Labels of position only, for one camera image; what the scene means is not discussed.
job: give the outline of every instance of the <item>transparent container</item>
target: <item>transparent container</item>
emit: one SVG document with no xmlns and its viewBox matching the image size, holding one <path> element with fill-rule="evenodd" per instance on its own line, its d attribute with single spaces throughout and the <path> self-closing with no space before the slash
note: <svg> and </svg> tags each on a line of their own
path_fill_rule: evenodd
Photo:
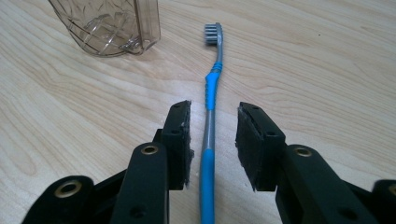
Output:
<svg viewBox="0 0 396 224">
<path fill-rule="evenodd" d="M 70 35 L 101 57 L 142 54 L 160 40 L 157 0 L 49 0 Z"/>
</svg>

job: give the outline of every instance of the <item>light wood surface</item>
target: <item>light wood surface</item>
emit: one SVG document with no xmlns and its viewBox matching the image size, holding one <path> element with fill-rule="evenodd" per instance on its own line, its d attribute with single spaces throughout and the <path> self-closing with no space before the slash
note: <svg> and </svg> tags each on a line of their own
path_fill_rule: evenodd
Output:
<svg viewBox="0 0 396 224">
<path fill-rule="evenodd" d="M 125 169 L 192 100 L 191 185 L 171 192 L 171 223 L 199 223 L 205 75 L 221 22 L 217 223 L 280 223 L 274 193 L 253 192 L 234 146 L 239 102 L 263 108 L 288 144 L 315 148 L 364 189 L 396 176 L 394 1 L 159 0 L 162 40 L 141 56 L 97 58 L 45 0 L 0 1 L 0 223 L 20 223 L 52 182 L 98 183 Z"/>
</svg>

